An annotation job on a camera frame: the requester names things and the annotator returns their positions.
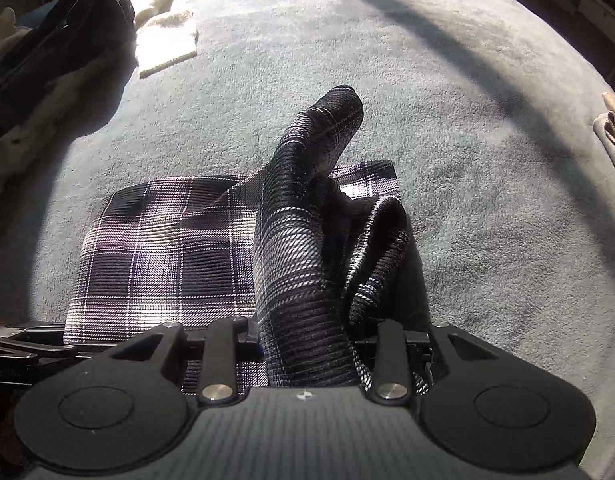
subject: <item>bed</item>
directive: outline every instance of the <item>bed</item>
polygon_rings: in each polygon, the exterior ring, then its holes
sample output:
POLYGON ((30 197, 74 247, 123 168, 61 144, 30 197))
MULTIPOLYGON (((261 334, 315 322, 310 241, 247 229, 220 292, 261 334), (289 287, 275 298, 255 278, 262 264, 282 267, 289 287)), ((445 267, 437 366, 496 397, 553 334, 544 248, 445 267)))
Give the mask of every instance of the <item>bed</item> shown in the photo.
POLYGON ((63 321, 89 220, 163 176, 248 173, 296 112, 355 88, 342 163, 394 161, 431 314, 581 388, 582 467, 615 478, 611 90, 514 0, 184 0, 197 57, 103 74, 0 201, 0 318, 63 321))

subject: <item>black and white plaid cloth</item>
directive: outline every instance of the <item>black and white plaid cloth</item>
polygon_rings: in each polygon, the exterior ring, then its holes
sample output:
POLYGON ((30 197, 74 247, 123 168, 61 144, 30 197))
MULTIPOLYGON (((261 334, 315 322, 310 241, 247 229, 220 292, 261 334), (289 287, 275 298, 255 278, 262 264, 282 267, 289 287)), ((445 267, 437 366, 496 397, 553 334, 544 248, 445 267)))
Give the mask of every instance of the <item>black and white plaid cloth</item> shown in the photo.
POLYGON ((347 338, 367 308, 382 308, 409 242, 392 163, 334 167, 362 119, 353 90, 336 88, 297 116, 272 161, 255 174, 164 178, 113 194, 83 243, 64 341, 120 342, 168 320, 195 329, 257 314, 267 371, 240 365, 241 384, 264 385, 268 377, 276 385, 358 383, 363 377, 347 338), (332 104, 333 96, 344 102, 332 104), (305 126, 314 113, 318 121, 305 126), (345 126, 339 116, 354 124, 345 126), (304 141, 316 139, 314 128, 321 137, 310 146, 304 141), (285 156, 288 147, 309 169, 290 167, 296 163, 285 156), (288 179, 294 189, 284 188, 288 179), (315 306, 315 286, 337 305, 315 306), (284 311, 288 298, 293 304, 284 311), (320 332, 319 309, 332 311, 334 339, 332 327, 320 332), (308 368, 327 364, 330 372, 310 379, 283 334, 298 337, 300 351, 311 356, 308 368), (341 344, 338 362, 332 350, 341 344))

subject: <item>round metal bolt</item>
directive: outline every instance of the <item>round metal bolt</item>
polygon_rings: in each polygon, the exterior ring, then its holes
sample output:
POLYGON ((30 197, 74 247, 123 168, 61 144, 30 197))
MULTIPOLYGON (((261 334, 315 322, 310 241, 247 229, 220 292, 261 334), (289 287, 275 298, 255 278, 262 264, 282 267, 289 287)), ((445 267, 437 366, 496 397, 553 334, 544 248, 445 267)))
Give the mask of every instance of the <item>round metal bolt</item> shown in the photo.
POLYGON ((383 399, 402 399, 407 395, 407 388, 399 383, 385 383, 377 388, 377 395, 383 399))
POLYGON ((210 384, 203 388, 201 395, 208 400, 224 400, 231 397, 234 391, 227 384, 210 384))

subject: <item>purple plaid fabric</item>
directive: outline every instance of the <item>purple plaid fabric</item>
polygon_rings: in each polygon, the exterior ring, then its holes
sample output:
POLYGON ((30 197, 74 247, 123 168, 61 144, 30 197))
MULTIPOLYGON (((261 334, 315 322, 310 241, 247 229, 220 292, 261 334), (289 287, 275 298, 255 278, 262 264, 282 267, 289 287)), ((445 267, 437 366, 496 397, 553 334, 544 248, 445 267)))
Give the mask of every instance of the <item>purple plaid fabric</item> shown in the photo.
MULTIPOLYGON (((253 316, 264 171, 164 178, 113 194, 83 243, 64 341, 120 342, 169 320, 195 329, 253 316)), ((337 167, 331 178, 351 198, 399 196, 390 161, 337 167)), ((188 386, 197 373, 190 364, 188 386)), ((267 384, 262 365, 241 364, 238 373, 241 384, 267 384)))

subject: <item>plaid fabric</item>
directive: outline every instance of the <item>plaid fabric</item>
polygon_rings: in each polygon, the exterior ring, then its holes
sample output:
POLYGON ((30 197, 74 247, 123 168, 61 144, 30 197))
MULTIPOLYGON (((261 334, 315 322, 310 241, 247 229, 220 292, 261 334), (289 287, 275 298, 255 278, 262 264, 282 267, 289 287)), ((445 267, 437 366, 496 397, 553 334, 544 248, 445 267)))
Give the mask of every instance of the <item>plaid fabric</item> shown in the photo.
MULTIPOLYGON (((64 341, 121 342, 176 320, 204 328, 256 311, 252 243, 265 170, 250 176, 164 178, 113 194, 83 243, 64 341)), ((390 161, 334 168, 350 198, 398 196, 390 161)), ((184 389, 198 364, 188 365, 184 389)), ((241 364, 241 384, 267 384, 241 364)))

